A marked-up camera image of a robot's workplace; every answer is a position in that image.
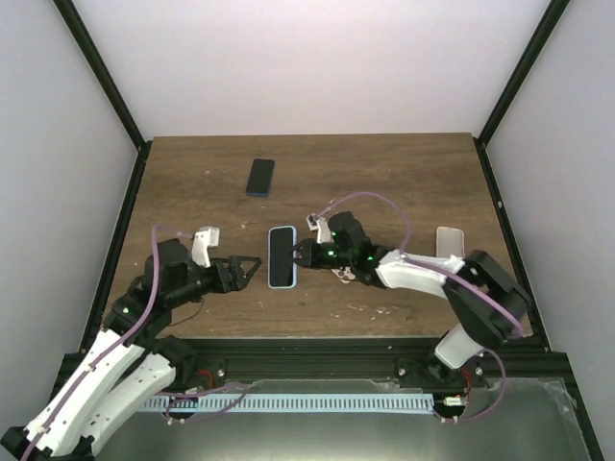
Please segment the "beige phone case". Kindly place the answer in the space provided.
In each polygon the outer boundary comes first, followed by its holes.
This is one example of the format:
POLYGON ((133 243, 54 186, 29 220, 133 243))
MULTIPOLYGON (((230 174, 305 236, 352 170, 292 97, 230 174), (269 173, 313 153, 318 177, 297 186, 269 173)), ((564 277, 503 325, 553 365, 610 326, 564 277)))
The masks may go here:
POLYGON ((350 267, 332 269, 332 273, 344 284, 351 283, 357 279, 350 267))
POLYGON ((458 228, 440 226, 435 232, 435 255, 465 257, 465 235, 458 228))

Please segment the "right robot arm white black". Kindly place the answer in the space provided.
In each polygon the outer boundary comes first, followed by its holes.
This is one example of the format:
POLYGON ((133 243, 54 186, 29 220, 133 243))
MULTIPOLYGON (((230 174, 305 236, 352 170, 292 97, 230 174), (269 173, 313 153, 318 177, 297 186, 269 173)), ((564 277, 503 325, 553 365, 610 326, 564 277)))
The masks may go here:
POLYGON ((457 324, 423 364, 433 384, 450 386, 472 357, 522 336, 529 294, 490 254, 408 254, 374 243, 349 211, 329 219, 310 215, 307 224, 315 237, 285 251, 298 266, 331 270, 367 286, 413 290, 449 302, 457 324))

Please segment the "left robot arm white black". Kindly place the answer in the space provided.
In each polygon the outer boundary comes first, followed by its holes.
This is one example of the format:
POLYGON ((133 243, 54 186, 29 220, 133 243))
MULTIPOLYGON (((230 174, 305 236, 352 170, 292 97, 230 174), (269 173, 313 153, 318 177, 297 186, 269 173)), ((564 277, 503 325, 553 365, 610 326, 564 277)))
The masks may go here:
POLYGON ((261 264, 257 256, 210 257, 215 233, 201 229, 190 248, 178 238, 153 241, 143 274, 113 304, 66 383, 29 423, 4 433, 6 451, 17 460, 93 460, 147 400, 195 379, 194 350, 159 337, 173 309, 245 289, 261 264))

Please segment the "blue phone far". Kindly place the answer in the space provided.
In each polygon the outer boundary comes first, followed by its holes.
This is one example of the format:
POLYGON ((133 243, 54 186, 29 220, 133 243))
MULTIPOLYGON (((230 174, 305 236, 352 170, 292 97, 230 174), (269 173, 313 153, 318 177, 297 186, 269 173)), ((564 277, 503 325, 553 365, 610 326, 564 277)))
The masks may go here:
POLYGON ((268 196, 274 170, 275 161, 273 159, 255 158, 246 184, 246 193, 251 196, 268 196))

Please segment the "black aluminium frame rail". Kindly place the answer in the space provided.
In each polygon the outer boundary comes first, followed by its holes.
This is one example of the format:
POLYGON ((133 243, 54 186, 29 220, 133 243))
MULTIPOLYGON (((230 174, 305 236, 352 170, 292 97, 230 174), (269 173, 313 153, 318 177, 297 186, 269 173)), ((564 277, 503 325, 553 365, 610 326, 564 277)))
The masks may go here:
MULTIPOLYGON (((474 363, 482 366, 489 378, 495 376, 497 362, 502 362, 504 369, 501 376, 505 380, 536 379, 544 382, 549 377, 561 379, 564 396, 573 406, 574 419, 578 423, 587 455, 592 460, 601 460, 603 453, 600 443, 569 358, 564 352, 553 351, 547 338, 525 264, 507 212, 501 202, 502 196, 487 154, 487 144, 481 137, 471 134, 461 135, 460 140, 467 145, 464 156, 480 164, 482 174, 480 185, 488 194, 494 208, 514 272, 514 287, 529 297, 527 313, 531 334, 506 343, 498 357, 478 358, 474 363)), ((136 216, 135 203, 141 194, 143 179, 154 163, 151 158, 152 145, 151 141, 142 141, 137 147, 135 166, 87 317, 85 332, 78 351, 66 354, 62 360, 53 388, 55 393, 58 393, 62 385, 68 381, 70 373, 77 370, 104 324, 105 309, 124 252, 126 235, 136 216)), ((440 381, 427 371, 428 355, 436 346, 436 339, 433 336, 355 339, 350 337, 190 339, 187 344, 194 350, 194 364, 209 371, 213 363, 218 363, 225 376, 242 376, 255 380, 382 378, 396 381, 404 388, 415 386, 435 394, 453 391, 457 387, 455 382, 440 381)))

